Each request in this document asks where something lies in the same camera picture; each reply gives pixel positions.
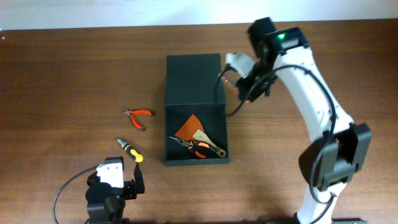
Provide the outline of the yellow black stubby screwdriver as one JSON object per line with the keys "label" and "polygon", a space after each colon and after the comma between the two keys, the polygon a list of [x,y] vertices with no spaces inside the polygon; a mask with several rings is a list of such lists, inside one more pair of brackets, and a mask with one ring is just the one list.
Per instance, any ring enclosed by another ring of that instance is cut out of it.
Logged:
{"label": "yellow black stubby screwdriver", "polygon": [[143,155],[134,149],[128,142],[123,141],[122,139],[118,139],[118,143],[120,143],[122,149],[131,157],[135,162],[141,163],[144,160]]}

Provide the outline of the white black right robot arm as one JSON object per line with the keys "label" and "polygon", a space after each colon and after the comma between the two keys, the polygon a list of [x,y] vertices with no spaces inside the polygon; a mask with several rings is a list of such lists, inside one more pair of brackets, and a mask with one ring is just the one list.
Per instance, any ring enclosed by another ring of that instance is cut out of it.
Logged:
{"label": "white black right robot arm", "polygon": [[269,95],[276,80],[288,89],[308,129],[311,144],[298,159],[307,186],[292,223],[333,223],[340,193],[364,164],[372,134],[356,124],[323,79],[299,27],[278,30],[269,17],[248,29],[258,59],[236,53],[226,63],[238,72],[234,84],[241,103]]}

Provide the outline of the orange black long-nose pliers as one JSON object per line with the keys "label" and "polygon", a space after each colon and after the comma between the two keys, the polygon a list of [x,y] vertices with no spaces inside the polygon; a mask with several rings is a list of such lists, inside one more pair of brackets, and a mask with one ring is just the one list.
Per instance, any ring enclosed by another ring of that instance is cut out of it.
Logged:
{"label": "orange black long-nose pliers", "polygon": [[173,139],[183,147],[186,147],[189,152],[196,155],[200,159],[206,159],[217,155],[217,149],[206,142],[197,140],[186,141],[184,139],[175,138],[172,136],[170,136],[170,139]]}

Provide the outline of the orange socket rail holder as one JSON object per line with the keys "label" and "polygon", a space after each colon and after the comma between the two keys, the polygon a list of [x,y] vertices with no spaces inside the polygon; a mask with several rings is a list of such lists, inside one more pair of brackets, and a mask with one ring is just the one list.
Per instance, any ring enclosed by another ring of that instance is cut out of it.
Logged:
{"label": "orange socket rail holder", "polygon": [[235,95],[239,95],[239,88],[234,82],[229,80],[227,77],[222,77],[221,81],[223,82],[223,85],[230,89]]}

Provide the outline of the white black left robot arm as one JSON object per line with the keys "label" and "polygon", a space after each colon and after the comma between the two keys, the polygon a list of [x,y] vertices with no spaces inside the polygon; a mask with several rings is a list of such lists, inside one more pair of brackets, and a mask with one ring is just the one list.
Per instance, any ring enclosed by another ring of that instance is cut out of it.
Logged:
{"label": "white black left robot arm", "polygon": [[135,165],[134,178],[123,179],[123,163],[101,164],[88,181],[87,200],[88,223],[131,224],[123,213],[127,200],[134,200],[145,192],[144,179],[139,164]]}

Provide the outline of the orange scraper with wooden handle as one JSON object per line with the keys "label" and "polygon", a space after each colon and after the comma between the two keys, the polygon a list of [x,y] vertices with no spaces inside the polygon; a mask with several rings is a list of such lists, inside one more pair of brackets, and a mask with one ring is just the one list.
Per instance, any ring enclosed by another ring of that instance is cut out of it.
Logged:
{"label": "orange scraper with wooden handle", "polygon": [[203,149],[212,150],[218,157],[224,158],[227,153],[224,149],[218,147],[208,136],[205,134],[204,127],[200,120],[193,114],[186,122],[180,127],[171,139],[176,140],[179,144],[186,147],[189,151],[193,152],[197,157],[204,159],[206,156],[193,149],[193,145],[200,146]]}

